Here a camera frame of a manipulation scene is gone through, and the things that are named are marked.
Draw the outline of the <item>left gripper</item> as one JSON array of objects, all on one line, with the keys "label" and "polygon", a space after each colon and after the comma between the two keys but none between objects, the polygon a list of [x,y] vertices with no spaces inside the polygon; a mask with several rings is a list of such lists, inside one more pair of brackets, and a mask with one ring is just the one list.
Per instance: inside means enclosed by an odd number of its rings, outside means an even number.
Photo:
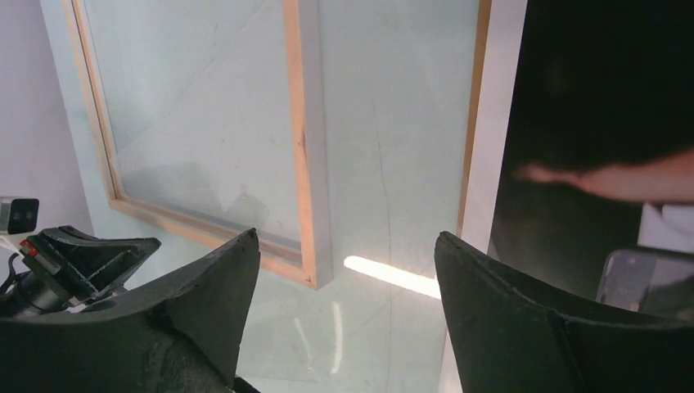
[{"label": "left gripper", "polygon": [[29,271],[9,273],[1,285],[1,317],[64,312],[110,296],[161,246],[155,237],[104,239],[72,226],[47,228],[21,242]]}]

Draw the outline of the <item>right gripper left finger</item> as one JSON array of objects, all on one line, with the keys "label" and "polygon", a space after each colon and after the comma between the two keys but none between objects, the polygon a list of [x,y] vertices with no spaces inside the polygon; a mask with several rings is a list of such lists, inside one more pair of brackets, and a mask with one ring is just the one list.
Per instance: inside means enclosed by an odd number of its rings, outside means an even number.
[{"label": "right gripper left finger", "polygon": [[[24,259],[27,237],[2,241]],[[1,389],[251,392],[237,362],[259,268],[251,228],[135,289],[60,313],[1,317]]]}]

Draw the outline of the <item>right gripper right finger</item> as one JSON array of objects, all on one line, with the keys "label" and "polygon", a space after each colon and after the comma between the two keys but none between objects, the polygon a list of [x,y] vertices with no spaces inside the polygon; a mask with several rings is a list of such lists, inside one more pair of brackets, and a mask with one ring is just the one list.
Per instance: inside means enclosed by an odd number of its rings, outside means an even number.
[{"label": "right gripper right finger", "polygon": [[584,299],[452,233],[435,243],[465,392],[690,392],[693,325]]}]

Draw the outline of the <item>wooden picture frame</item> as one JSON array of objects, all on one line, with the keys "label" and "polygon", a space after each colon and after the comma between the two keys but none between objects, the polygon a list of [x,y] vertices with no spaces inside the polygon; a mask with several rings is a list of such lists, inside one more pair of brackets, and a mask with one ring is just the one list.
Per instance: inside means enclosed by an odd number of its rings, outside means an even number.
[{"label": "wooden picture frame", "polygon": [[[95,143],[106,204],[112,210],[212,248],[238,235],[236,229],[125,194],[115,165],[115,142],[107,123],[106,99],[97,81],[97,58],[88,30],[86,5],[83,1],[64,1],[61,5]],[[300,247],[263,241],[260,244],[261,266],[318,290],[333,279],[319,3],[285,1],[282,13]]]}]

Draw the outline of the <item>printed photo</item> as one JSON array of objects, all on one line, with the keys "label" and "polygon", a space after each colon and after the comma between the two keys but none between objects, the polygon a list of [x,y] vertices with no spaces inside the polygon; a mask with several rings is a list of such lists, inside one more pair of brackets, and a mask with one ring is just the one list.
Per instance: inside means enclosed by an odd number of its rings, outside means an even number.
[{"label": "printed photo", "polygon": [[492,1],[459,238],[693,325],[692,2]]}]

